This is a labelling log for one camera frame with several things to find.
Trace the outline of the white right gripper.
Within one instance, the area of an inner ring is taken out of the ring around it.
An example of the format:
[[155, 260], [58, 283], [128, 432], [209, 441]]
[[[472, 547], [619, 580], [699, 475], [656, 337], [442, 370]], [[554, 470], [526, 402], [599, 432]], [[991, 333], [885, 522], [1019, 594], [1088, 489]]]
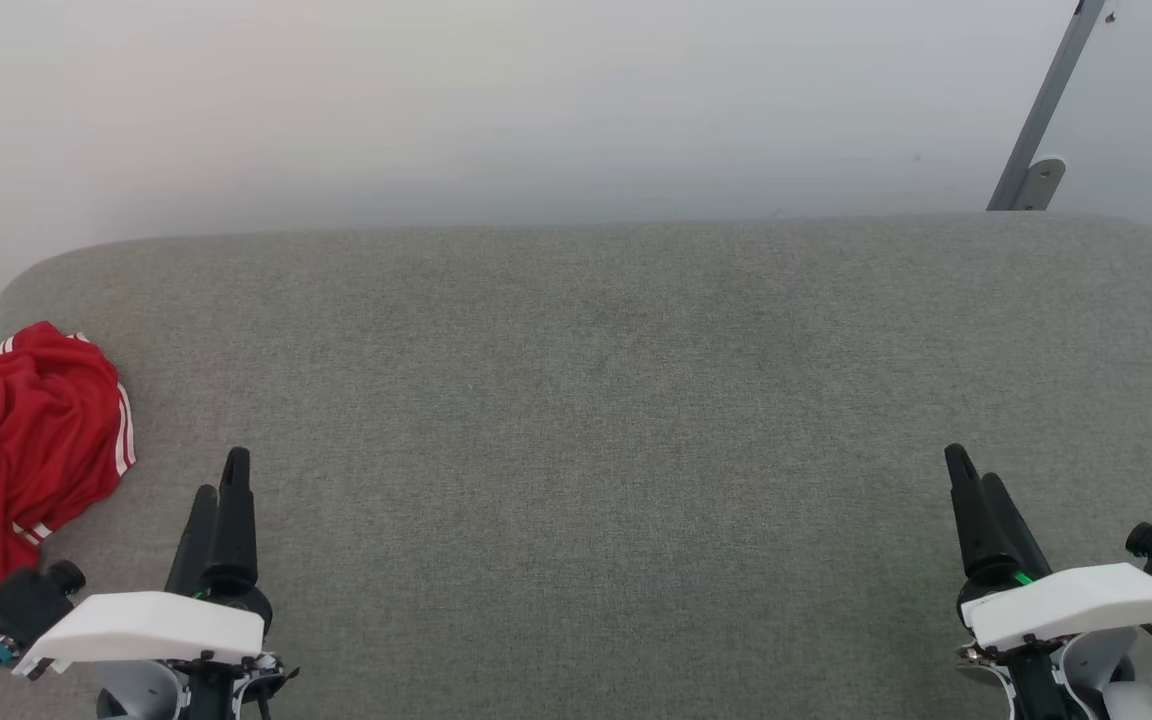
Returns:
[[965, 578], [1020, 585], [960, 602], [972, 643], [957, 667], [1005, 694], [1006, 720], [1152, 720], [1152, 685], [1130, 674], [1152, 635], [1152, 577], [1134, 564], [1053, 575], [1005, 482], [964, 446], [943, 448]]

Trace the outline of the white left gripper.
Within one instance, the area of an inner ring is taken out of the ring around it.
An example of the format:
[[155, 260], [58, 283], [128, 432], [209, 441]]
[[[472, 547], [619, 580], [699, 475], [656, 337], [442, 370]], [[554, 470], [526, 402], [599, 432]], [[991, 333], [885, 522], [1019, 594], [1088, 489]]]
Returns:
[[262, 650], [262, 617], [184, 597], [200, 592], [200, 582], [211, 593], [247, 593], [259, 579], [250, 461], [247, 448], [230, 448], [218, 491], [197, 488], [168, 593], [88, 597], [41, 635], [14, 674], [33, 680], [94, 665], [103, 684], [96, 720], [241, 720], [247, 703], [273, 720], [271, 698], [298, 670]]

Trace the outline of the red white-striped sports garment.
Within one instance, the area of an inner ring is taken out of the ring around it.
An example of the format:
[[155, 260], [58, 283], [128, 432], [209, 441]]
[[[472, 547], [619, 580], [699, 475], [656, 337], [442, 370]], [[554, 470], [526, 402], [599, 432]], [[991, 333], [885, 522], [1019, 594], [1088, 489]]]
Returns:
[[81, 333], [35, 323], [0, 343], [0, 579], [108, 498], [136, 460], [131, 400]]

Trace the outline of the grey fabric sofa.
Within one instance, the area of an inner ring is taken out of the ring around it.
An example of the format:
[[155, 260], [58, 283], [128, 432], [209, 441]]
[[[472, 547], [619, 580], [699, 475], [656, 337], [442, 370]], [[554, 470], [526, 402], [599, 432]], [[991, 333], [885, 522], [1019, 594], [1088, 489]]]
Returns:
[[1055, 568], [1152, 523], [1152, 229], [1055, 213], [300, 232], [58, 256], [136, 464], [46, 543], [159, 589], [251, 452], [274, 720], [1002, 720], [945, 446]]

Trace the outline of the grey metal bracket pole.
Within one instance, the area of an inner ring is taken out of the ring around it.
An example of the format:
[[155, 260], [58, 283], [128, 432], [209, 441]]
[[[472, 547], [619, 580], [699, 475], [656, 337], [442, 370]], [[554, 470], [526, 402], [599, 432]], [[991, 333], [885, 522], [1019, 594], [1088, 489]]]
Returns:
[[1078, 0], [1064, 36], [1044, 74], [1018, 137], [1007, 156], [1005, 170], [990, 197], [988, 211], [1044, 211], [1056, 195], [1068, 164], [1059, 156], [1043, 156], [1041, 143], [1055, 118], [1073, 73], [1094, 28], [1101, 22], [1107, 0]]

